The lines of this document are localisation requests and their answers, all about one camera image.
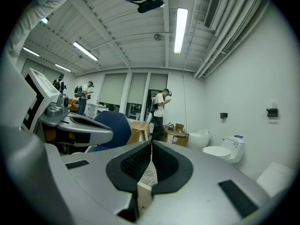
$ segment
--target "blue chair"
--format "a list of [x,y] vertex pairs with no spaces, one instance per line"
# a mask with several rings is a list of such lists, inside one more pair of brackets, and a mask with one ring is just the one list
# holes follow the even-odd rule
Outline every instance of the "blue chair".
[[88,152],[117,148],[127,144],[132,130],[127,117],[123,113],[102,111],[94,120],[110,127],[113,131],[113,137],[110,142],[97,145],[97,147],[91,147]]

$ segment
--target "toilet lid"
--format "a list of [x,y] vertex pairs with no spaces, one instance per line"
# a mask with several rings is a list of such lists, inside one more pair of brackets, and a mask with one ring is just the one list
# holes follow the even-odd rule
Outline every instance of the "toilet lid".
[[230,157],[230,150],[223,148],[221,146],[206,147],[203,148],[203,152],[222,159],[226,159]]

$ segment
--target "ceiling light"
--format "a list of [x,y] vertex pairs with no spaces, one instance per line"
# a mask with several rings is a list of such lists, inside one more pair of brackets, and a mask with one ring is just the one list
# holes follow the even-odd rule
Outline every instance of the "ceiling light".
[[98,61],[98,58],[96,58],[93,54],[91,54],[90,52],[88,52],[86,49],[84,49],[81,45],[79,45],[78,43],[74,42],[73,45],[75,47],[77,47],[80,51],[82,51],[83,53],[85,53],[86,55],[88,55],[90,58],[92,58],[94,61]]
[[28,51],[29,53],[32,53],[33,55],[36,55],[37,57],[39,57],[39,55],[38,55],[37,53],[35,53],[35,52],[29,50],[28,48],[23,47],[23,49],[24,49],[25,51]]
[[42,20],[41,20],[44,24],[47,24],[48,23],[48,18],[43,18]]
[[188,10],[185,8],[178,8],[174,53],[181,53],[184,32],[186,30],[187,18]]
[[67,70],[68,72],[72,72],[70,69],[67,69],[67,68],[65,68],[65,67],[63,67],[63,66],[61,66],[61,65],[55,64],[55,66],[57,66],[57,67],[59,67],[59,68],[62,68],[62,69],[64,69],[64,70]]

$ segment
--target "toilet bowl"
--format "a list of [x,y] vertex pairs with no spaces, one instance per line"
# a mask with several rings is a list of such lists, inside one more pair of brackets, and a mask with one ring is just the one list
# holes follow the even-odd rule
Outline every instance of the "toilet bowl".
[[228,163],[237,163],[240,161],[245,150],[245,142],[242,136],[230,136],[223,139],[221,146],[210,146],[203,148],[203,152]]
[[207,129],[200,130],[198,133],[189,133],[187,147],[202,151],[210,141],[210,133]]

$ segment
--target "white t-shirt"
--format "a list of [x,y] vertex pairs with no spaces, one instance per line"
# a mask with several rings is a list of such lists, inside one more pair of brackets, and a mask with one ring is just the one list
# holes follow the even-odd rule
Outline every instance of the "white t-shirt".
[[87,99],[88,95],[84,95],[83,92],[87,92],[88,91],[88,85],[85,84],[81,88],[82,88],[82,96],[81,96],[81,98]]
[[[155,96],[154,104],[163,103],[163,102],[164,102],[163,94],[158,93]],[[158,109],[156,109],[154,111],[154,116],[155,117],[163,117],[164,116],[164,105],[158,106]]]

